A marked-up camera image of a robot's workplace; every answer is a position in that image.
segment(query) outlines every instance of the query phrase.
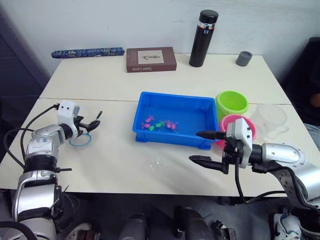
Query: blue bin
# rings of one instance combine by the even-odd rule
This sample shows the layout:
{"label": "blue bin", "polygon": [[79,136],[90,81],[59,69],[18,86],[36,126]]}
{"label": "blue bin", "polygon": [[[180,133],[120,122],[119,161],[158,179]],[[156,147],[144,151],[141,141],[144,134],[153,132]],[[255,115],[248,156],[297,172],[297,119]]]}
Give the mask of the blue bin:
{"label": "blue bin", "polygon": [[[166,125],[154,130],[142,128],[146,119],[154,117],[149,124],[171,121],[176,124],[172,130]],[[157,142],[211,149],[214,140],[196,136],[197,132],[218,131],[216,103],[211,97],[171,95],[142,92],[136,109],[132,130],[137,142]]]}

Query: white table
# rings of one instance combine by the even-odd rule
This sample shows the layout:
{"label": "white table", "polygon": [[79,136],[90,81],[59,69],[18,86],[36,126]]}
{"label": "white table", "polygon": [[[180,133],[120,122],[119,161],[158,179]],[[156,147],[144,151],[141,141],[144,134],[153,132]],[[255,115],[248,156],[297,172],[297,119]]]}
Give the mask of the white table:
{"label": "white table", "polygon": [[246,67],[237,55],[208,54],[202,67],[176,54],[176,71],[127,73],[126,56],[63,59],[40,98],[138,101],[141,92],[215,97],[226,90],[249,103],[291,104],[262,56]]}
{"label": "white table", "polygon": [[[38,99],[26,119],[29,122],[58,99]],[[58,182],[70,192],[181,194],[206,196],[238,196],[234,182],[234,167],[229,175],[203,168],[188,159],[190,155],[211,156],[221,161],[222,150],[215,146],[205,151],[195,147],[135,142],[132,125],[137,102],[76,100],[81,106],[83,122],[91,122],[100,110],[100,126],[92,132],[92,142],[85,147],[66,143],[59,148],[58,166],[72,168],[58,174]],[[274,142],[299,147],[307,159],[320,167],[320,152],[292,105],[279,105],[287,114],[290,130],[280,134]],[[250,104],[247,116],[255,110]],[[57,112],[52,110],[31,126],[38,129],[57,123]],[[27,145],[30,134],[25,137]],[[259,144],[264,140],[258,138]],[[21,158],[20,134],[10,149]],[[0,188],[15,189],[22,169],[6,155],[0,164]],[[282,190],[271,174],[259,174],[249,167],[240,170],[240,182],[245,196],[256,196],[266,191]]]}

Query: pink bowl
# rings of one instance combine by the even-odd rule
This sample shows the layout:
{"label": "pink bowl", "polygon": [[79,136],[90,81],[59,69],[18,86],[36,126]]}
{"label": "pink bowl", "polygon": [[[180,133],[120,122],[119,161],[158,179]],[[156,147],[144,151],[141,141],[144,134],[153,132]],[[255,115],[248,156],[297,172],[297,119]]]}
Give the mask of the pink bowl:
{"label": "pink bowl", "polygon": [[[235,120],[237,120],[239,118],[243,118],[246,121],[246,123],[249,125],[249,128],[251,128],[251,131],[252,131],[252,140],[255,140],[257,137],[256,136],[256,126],[249,118],[246,118],[245,116],[241,116],[241,115],[237,115],[237,114],[231,114],[231,115],[225,116],[224,118],[222,118],[222,120],[219,123],[219,131],[226,132],[227,128],[228,128],[228,124],[234,122]],[[216,141],[215,143],[220,148],[222,148],[222,149],[225,148],[225,141],[224,140]]]}

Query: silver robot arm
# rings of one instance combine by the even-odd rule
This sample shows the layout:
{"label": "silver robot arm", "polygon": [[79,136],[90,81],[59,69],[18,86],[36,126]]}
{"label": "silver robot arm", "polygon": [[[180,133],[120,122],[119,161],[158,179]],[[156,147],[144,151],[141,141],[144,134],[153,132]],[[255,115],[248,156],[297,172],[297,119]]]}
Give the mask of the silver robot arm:
{"label": "silver robot arm", "polygon": [[[57,111],[58,125],[49,125],[31,134],[23,174],[18,181],[13,200],[13,220],[27,226],[38,239],[55,240],[55,219],[63,214],[64,196],[58,185],[57,173],[71,168],[57,167],[58,148],[69,139],[75,139],[85,128],[87,132],[100,124],[98,117],[90,124],[81,123],[80,107],[69,100],[62,100]],[[16,229],[7,232],[4,239],[19,239]]]}
{"label": "silver robot arm", "polygon": [[222,162],[190,156],[194,163],[228,174],[229,165],[252,166],[257,173],[271,173],[281,183],[291,204],[299,209],[320,209],[320,168],[312,165],[300,149],[276,143],[252,144],[252,132],[243,118],[229,123],[227,132],[203,131],[198,136],[225,140]]}

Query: wire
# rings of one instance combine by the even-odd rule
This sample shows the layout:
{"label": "wire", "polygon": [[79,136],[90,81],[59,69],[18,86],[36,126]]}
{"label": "wire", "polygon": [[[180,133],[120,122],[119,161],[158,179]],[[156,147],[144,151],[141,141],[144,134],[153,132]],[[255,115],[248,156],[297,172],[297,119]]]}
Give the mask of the wire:
{"label": "wire", "polygon": [[35,234],[31,231],[29,227],[20,223],[13,221],[0,221],[0,228],[10,228],[20,231],[28,240],[37,240]]}
{"label": "wire", "polygon": [[241,157],[237,156],[235,159],[235,165],[234,165],[234,179],[235,179],[235,184],[236,188],[238,190],[239,196],[241,200],[243,201],[244,204],[247,203],[244,193],[242,192],[241,185],[240,185],[240,180],[239,180],[239,164],[240,164]]}
{"label": "wire", "polygon": [[66,199],[68,199],[69,202],[70,202],[70,204],[71,204],[72,215],[75,214],[75,205],[74,205],[74,203],[72,202],[70,196],[66,193],[66,194],[64,194],[64,197],[65,197]]}
{"label": "wire", "polygon": [[259,200],[261,200],[263,197],[271,195],[271,194],[285,194],[285,191],[267,191],[265,193],[262,193],[258,196],[255,196],[253,198],[251,198],[250,200],[246,201],[244,194],[242,192],[241,189],[241,185],[240,185],[240,180],[239,180],[239,164],[240,164],[240,157],[237,156],[236,160],[235,160],[235,169],[234,169],[234,176],[235,176],[235,184],[236,184],[236,188],[239,192],[239,196],[241,198],[241,200],[243,201],[244,204],[253,204]]}
{"label": "wire", "polygon": [[4,148],[5,148],[6,152],[13,158],[13,160],[14,160],[17,164],[19,164],[22,168],[24,168],[25,165],[24,165],[21,161],[19,161],[18,158],[16,158],[16,156],[9,150],[9,147],[8,147],[8,136],[9,136],[10,134],[12,134],[13,132],[20,131],[20,130],[23,130],[24,132],[26,132],[26,131],[33,132],[33,130],[32,130],[32,129],[29,129],[29,128],[22,128],[22,127],[21,127],[21,128],[12,129],[12,130],[8,131],[8,132],[4,135],[3,145],[4,145]]}
{"label": "wire", "polygon": [[[43,112],[39,113],[37,116],[35,116],[26,126],[25,128],[29,128],[30,125],[35,121],[37,120],[39,117],[41,117],[43,114],[45,114],[46,112],[49,112],[51,109],[58,109],[59,105],[58,104],[55,104],[55,105],[52,105],[51,107],[47,108],[46,110],[44,110]],[[26,134],[26,130],[24,130],[21,134],[21,138],[20,138],[20,147],[21,147],[21,152],[22,152],[22,158],[23,158],[23,161],[25,160],[25,156],[26,156],[26,153],[25,153],[25,148],[24,148],[24,137],[25,137],[25,134]]]}
{"label": "wire", "polygon": [[285,191],[267,191],[265,193],[262,193],[258,196],[255,196],[253,198],[251,198],[249,201],[247,201],[248,204],[253,204],[259,200],[261,200],[263,197],[271,195],[271,194],[285,194]]}

